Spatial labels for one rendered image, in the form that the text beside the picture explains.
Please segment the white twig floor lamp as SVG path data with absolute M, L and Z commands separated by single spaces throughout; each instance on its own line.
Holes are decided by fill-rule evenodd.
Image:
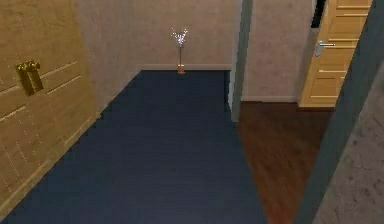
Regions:
M 182 62 L 182 50 L 184 47 L 184 44 L 186 42 L 186 37 L 188 34 L 187 29 L 183 29 L 180 32 L 176 32 L 175 30 L 172 30 L 171 37 L 175 39 L 176 44 L 178 46 L 178 65 L 177 65 L 177 72 L 180 75 L 183 75 L 185 73 L 185 67 Z

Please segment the light wooden panel door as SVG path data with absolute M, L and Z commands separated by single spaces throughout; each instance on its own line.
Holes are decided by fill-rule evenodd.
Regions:
M 312 53 L 298 101 L 301 108 L 335 106 L 373 0 L 326 0 L 313 52 L 319 40 L 334 43 L 319 57 Z

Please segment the tan wooden room door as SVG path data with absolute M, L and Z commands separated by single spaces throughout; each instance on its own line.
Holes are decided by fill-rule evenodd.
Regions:
M 15 66 L 40 64 L 27 96 Z M 0 216 L 7 215 L 95 121 L 75 0 L 0 0 Z

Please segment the black wall picture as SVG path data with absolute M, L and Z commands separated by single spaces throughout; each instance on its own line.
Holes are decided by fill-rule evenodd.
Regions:
M 321 23 L 326 0 L 313 0 L 313 17 L 311 22 L 312 28 L 318 28 Z

